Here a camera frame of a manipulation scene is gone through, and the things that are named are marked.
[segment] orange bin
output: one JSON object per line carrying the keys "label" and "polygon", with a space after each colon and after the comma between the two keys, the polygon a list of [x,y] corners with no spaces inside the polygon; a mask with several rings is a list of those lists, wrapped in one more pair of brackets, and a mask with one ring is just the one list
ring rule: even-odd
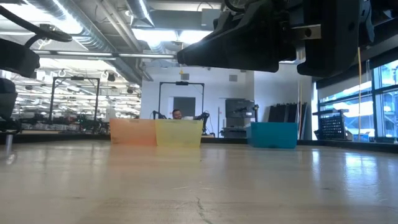
{"label": "orange bin", "polygon": [[110,120],[112,144],[156,146],[156,127],[153,119]]}

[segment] person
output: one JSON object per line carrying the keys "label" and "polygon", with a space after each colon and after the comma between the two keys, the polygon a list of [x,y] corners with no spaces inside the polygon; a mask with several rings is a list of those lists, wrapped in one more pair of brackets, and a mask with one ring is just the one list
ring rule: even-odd
{"label": "person", "polygon": [[172,114],[173,114],[173,119],[182,119],[182,114],[179,109],[174,109]]}

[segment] white wall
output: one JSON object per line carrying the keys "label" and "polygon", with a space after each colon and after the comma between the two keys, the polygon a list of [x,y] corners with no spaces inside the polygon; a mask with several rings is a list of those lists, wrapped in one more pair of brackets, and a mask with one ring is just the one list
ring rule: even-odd
{"label": "white wall", "polygon": [[[180,68],[147,68],[147,72],[154,79],[153,82],[142,83],[141,98],[141,118],[149,119],[154,110],[158,110],[159,103],[159,83],[180,81]],[[218,127],[218,107],[221,108],[220,130],[223,124],[225,98],[246,98],[246,73],[239,70],[207,68],[201,67],[183,67],[184,73],[190,74],[190,83],[204,83],[204,110],[209,111],[211,116],[208,120],[207,128],[217,134]],[[230,82],[229,75],[238,75],[237,82]],[[196,114],[201,114],[201,86],[176,86],[173,84],[162,85],[162,96],[160,112],[171,118],[172,102],[175,96],[186,96],[196,98]]]}
{"label": "white wall", "polygon": [[272,105],[297,103],[300,82],[302,101],[308,103],[305,135],[311,136],[311,77],[299,75],[296,65],[280,64],[279,71],[276,73],[254,72],[254,100],[259,105],[259,121],[268,121],[269,109]]}

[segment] teal bin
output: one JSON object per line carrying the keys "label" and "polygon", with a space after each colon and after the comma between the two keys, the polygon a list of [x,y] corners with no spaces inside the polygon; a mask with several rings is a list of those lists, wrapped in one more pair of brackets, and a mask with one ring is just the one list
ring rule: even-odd
{"label": "teal bin", "polygon": [[297,131],[297,123],[252,122],[246,135],[253,147],[294,149]]}

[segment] metal frame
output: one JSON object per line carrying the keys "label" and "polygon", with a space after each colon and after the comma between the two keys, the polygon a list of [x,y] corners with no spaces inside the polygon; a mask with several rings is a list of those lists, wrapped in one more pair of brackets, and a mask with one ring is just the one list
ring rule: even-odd
{"label": "metal frame", "polygon": [[[49,121],[52,122],[52,108],[54,104],[54,93],[57,80],[97,80],[96,97],[95,97],[95,111],[94,111],[94,121],[97,120],[97,109],[98,109],[98,95],[100,94],[100,78],[86,78],[86,77],[53,77],[52,90],[51,90],[51,102],[50,102],[50,114]],[[93,134],[95,133],[96,126],[93,126]]]}
{"label": "metal frame", "polygon": [[[160,97],[162,96],[162,85],[163,84],[174,84],[174,85],[178,85],[179,83],[182,83],[182,82],[160,82],[159,83],[159,99],[158,99],[158,101],[159,101],[159,103],[158,103],[158,108],[157,108],[157,111],[158,112],[160,112]],[[186,84],[186,85],[201,85],[201,87],[202,87],[202,92],[201,92],[201,112],[203,113],[203,104],[204,104],[204,102],[205,102],[205,84],[204,83],[190,83],[190,82],[184,82],[184,84]]]}
{"label": "metal frame", "polygon": [[[372,89],[371,91],[364,91],[361,93],[361,98],[371,96],[373,101],[373,123],[374,123],[374,138],[377,142],[386,142],[394,138],[384,137],[384,122],[383,122],[383,110],[382,110],[382,94],[389,93],[391,91],[398,91],[398,84],[391,85],[387,87],[380,87],[381,77],[379,67],[371,69],[371,78],[372,78]],[[332,105],[334,103],[339,103],[343,101],[353,100],[359,97],[359,93],[338,98],[336,100],[330,100],[327,102],[320,102],[318,98],[318,111],[322,106]]]}

